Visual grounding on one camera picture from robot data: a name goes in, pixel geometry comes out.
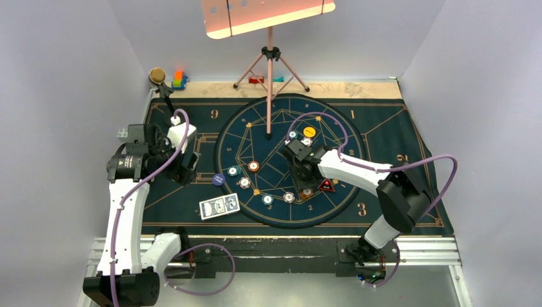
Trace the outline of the red triangular dealer button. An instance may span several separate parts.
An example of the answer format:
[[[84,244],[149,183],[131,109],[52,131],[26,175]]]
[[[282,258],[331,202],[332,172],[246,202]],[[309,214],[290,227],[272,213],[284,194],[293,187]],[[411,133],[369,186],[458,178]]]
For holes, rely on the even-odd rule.
[[[331,179],[324,179],[320,185],[318,186],[318,189],[321,190],[321,191],[324,191],[324,192],[331,192],[331,193],[334,193],[336,190],[335,190],[335,187],[334,187],[334,184],[333,184],[333,181]]]

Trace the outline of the yellow big blind button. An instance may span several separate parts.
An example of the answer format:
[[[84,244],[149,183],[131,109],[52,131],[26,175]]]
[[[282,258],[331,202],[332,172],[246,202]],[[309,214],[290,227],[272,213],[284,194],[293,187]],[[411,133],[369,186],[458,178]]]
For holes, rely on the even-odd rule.
[[[303,129],[303,135],[305,138],[313,138],[317,135],[317,131],[314,127],[305,127]]]

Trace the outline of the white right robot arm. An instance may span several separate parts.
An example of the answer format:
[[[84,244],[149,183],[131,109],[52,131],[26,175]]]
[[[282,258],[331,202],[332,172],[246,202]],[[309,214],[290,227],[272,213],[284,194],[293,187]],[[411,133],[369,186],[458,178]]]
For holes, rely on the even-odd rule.
[[[302,191],[325,179],[336,179],[374,195],[381,216],[345,253],[359,265],[376,262],[384,247],[398,235],[410,233],[429,209],[431,198],[420,176],[407,164],[394,167],[358,158],[344,158],[337,149],[312,147],[299,140],[287,141],[281,150],[288,161],[294,186]]]

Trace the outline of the round dark poker mat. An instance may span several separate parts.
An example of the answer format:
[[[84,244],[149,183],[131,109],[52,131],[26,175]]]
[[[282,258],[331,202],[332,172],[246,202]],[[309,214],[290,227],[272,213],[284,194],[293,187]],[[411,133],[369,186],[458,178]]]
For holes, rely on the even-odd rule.
[[[228,101],[218,104],[212,111],[220,120],[215,143],[214,163],[218,171],[239,165],[241,174],[227,176],[222,190],[237,193],[242,213],[247,217],[277,228],[306,228],[325,223],[348,210],[365,192],[354,185],[331,179],[335,192],[324,192],[315,187],[313,197],[302,200],[293,185],[288,161],[282,155],[288,129],[304,138],[303,129],[314,127],[314,147],[327,145],[337,149],[343,143],[343,153],[354,157],[367,156],[366,146],[350,112],[339,107],[336,98],[312,98],[304,95],[283,95],[272,102],[272,137],[265,137],[265,99],[248,102]],[[253,173],[247,169],[250,161],[258,161],[260,169]],[[248,189],[238,182],[242,177],[251,180]],[[286,192],[295,194],[293,203],[285,203]],[[262,203],[264,194],[274,197],[273,204]]]

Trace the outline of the round brass bell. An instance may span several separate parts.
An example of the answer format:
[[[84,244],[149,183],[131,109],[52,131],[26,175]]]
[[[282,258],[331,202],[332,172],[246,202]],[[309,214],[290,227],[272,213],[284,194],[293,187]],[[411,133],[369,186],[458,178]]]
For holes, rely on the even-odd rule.
[[[162,68],[155,67],[150,70],[148,74],[148,80],[156,86],[155,93],[159,95],[168,107],[171,114],[174,113],[174,107],[172,105],[170,96],[174,93],[174,89],[166,84],[166,73]]]

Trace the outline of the dark green poker mat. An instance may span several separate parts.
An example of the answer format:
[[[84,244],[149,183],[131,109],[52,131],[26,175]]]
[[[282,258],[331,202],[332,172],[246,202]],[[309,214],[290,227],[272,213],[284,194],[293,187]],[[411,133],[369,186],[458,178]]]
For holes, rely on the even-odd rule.
[[[346,235],[358,229],[363,233],[380,216],[378,199],[362,190],[365,195],[348,210],[325,223],[306,228],[277,228],[259,223],[242,213],[241,208],[239,212],[202,221],[199,202],[227,195],[222,186],[212,184],[213,175],[222,173],[229,176],[227,170],[215,169],[215,143],[220,120],[214,118],[212,111],[218,104],[228,101],[248,102],[262,98],[173,99],[173,106],[185,109],[191,124],[197,128],[197,136],[189,144],[188,152],[199,152],[201,159],[196,179],[188,186],[181,187],[164,179],[152,183],[144,208],[144,234],[153,234],[164,227],[183,226],[191,235]],[[366,146],[367,156],[360,159],[397,165],[430,156],[403,100],[337,99],[339,107],[350,112]]]

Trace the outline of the colourful toy brick train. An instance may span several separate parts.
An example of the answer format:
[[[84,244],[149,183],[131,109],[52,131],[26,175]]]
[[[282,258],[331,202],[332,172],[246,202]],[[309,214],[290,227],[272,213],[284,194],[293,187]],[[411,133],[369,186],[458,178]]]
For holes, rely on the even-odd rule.
[[[177,70],[174,73],[173,80],[171,81],[171,87],[174,90],[184,90],[189,81],[189,78],[183,70]]]

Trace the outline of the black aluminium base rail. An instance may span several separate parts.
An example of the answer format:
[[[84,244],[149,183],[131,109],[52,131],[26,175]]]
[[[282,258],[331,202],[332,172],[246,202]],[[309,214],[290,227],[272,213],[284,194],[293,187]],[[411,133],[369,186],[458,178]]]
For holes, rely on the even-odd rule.
[[[179,251],[154,256],[160,246],[149,235],[142,237],[143,267],[186,268],[196,278],[214,278],[218,272],[334,273],[351,277],[364,269],[376,269],[380,258],[357,260],[362,230],[346,235],[187,235]],[[384,249],[383,261],[390,274],[395,264],[459,265],[453,237],[436,235],[399,237]]]

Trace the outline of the orange poker chip stack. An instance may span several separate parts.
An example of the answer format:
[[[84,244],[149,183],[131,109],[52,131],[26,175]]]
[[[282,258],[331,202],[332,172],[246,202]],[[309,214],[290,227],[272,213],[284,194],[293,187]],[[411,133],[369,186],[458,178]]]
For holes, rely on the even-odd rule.
[[[299,196],[302,200],[308,200],[313,197],[314,191],[311,188],[308,189],[302,189],[299,192]]]

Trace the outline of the blue playing card box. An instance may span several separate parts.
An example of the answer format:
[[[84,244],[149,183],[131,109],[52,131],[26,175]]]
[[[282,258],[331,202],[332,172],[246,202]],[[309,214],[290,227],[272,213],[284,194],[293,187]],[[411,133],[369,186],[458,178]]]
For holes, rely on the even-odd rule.
[[[201,220],[225,216],[240,211],[237,193],[227,194],[199,202]]]

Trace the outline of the purple small blind button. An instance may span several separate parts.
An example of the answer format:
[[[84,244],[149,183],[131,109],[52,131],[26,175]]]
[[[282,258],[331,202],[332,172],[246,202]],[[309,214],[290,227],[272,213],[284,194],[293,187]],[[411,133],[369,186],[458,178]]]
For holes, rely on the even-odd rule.
[[[222,186],[226,181],[226,177],[222,173],[216,173],[212,177],[212,184]]]

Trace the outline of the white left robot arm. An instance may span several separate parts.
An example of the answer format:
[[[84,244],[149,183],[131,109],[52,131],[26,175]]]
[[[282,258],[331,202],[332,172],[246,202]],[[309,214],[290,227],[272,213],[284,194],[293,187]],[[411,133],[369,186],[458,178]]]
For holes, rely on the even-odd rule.
[[[151,179],[164,177],[180,186],[196,175],[200,153],[182,161],[197,133],[189,123],[173,125],[167,134],[155,125],[135,124],[107,163],[110,212],[104,250],[94,276],[86,277],[83,293],[99,306],[154,306],[166,281],[171,260],[190,255],[184,227],[163,228],[141,252],[143,211]]]

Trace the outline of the pink music stand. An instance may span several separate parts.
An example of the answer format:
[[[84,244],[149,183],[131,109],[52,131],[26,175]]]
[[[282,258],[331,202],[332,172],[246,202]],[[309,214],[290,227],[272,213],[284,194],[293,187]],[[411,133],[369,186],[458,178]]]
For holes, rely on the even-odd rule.
[[[272,102],[292,80],[303,87],[306,92],[310,87],[302,80],[293,67],[282,57],[280,48],[274,45],[274,27],[307,19],[333,12],[336,4],[332,0],[306,0],[306,1],[228,1],[228,0],[207,0],[201,1],[201,8],[204,15],[206,35],[214,40],[231,38],[249,32],[264,29],[267,31],[267,44],[261,48],[260,54],[249,65],[247,70],[233,84],[237,89],[240,83],[248,74],[255,75],[253,68],[262,58],[267,60],[267,83],[260,83],[267,91],[265,137],[272,137]],[[274,91],[273,72],[274,63],[281,62],[291,73],[291,77]]]

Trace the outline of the green poker chip stack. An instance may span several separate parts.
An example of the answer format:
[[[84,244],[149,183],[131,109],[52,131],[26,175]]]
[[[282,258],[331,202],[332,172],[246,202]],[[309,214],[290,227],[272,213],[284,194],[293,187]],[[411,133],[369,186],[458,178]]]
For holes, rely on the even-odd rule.
[[[264,194],[261,198],[261,201],[263,204],[269,206],[271,204],[273,204],[274,202],[274,197],[272,195],[269,195],[269,194]]]

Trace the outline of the red teal toy blocks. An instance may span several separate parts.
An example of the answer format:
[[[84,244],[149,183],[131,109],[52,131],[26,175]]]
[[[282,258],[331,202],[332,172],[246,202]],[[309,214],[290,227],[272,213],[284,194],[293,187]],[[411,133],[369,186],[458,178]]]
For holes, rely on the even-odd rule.
[[[248,78],[248,82],[250,84],[266,83],[266,81],[267,80],[265,79],[265,76],[263,76],[263,75],[253,75],[253,76],[250,76]],[[284,82],[284,77],[283,76],[274,77],[273,82],[283,83]]]

